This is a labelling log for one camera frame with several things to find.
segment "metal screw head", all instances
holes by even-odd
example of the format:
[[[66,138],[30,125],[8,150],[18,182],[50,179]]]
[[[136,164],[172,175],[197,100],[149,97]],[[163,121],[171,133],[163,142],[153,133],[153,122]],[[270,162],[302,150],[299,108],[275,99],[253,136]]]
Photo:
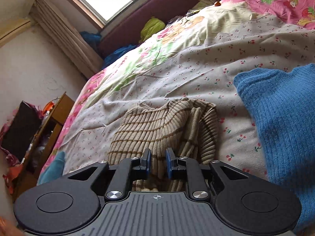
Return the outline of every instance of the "metal screw head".
[[[122,193],[119,191],[110,191],[106,194],[108,198],[117,199],[122,196]]]
[[[195,191],[193,196],[197,199],[204,199],[208,197],[208,193],[205,191]]]

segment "wooden shelf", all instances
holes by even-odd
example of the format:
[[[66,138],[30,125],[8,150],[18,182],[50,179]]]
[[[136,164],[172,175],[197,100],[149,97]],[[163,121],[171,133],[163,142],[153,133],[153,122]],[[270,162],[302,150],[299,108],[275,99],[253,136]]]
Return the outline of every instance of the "wooden shelf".
[[[37,180],[42,170],[42,167],[46,163],[48,157],[50,156],[54,145],[58,139],[58,136],[62,130],[62,127],[74,105],[74,101],[70,99],[66,93],[64,93],[59,101],[55,104],[53,110],[50,112],[49,116],[45,119],[44,123],[35,134],[31,149],[29,150],[25,160],[23,162],[22,170],[19,176],[14,180],[14,192],[12,195],[13,202],[26,190],[35,187],[37,184]],[[40,159],[38,160],[37,167],[35,171],[32,173],[27,170],[30,165],[30,161],[34,154],[35,149],[42,137],[47,133],[47,130],[51,130],[50,127],[53,127],[52,133],[48,139],[47,144],[45,145],[44,150],[41,153]]]

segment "yellow-green cloth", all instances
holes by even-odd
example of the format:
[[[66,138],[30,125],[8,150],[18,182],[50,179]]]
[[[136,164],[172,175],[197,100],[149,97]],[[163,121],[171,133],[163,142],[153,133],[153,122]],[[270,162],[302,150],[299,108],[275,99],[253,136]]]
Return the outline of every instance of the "yellow-green cloth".
[[[165,24],[163,21],[158,18],[152,17],[149,21],[144,25],[144,28],[141,30],[141,39],[139,43],[144,42],[149,39],[152,35],[158,33],[159,31],[165,28]]]

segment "circular pad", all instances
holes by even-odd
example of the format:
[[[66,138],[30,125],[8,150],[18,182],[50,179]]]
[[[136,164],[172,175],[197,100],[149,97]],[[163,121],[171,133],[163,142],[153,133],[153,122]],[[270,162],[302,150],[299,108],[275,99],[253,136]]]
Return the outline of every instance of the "circular pad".
[[[60,178],[22,193],[14,214],[20,226],[35,234],[66,234],[87,224],[100,210],[88,180]]]
[[[69,208],[73,198],[69,194],[54,192],[39,197],[36,201],[37,207],[47,213],[58,213]]]
[[[253,192],[243,196],[242,203],[245,208],[259,213],[273,211],[278,206],[278,199],[264,192]]]

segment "crosshair marking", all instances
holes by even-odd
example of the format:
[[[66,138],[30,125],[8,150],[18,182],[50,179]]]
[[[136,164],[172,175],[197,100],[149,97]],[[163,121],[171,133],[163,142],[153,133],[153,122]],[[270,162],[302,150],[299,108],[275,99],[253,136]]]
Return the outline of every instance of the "crosshair marking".
[[[154,196],[151,197],[151,198],[154,198],[154,199],[158,200],[158,199],[163,198],[163,197],[162,197],[161,195],[154,195]]]

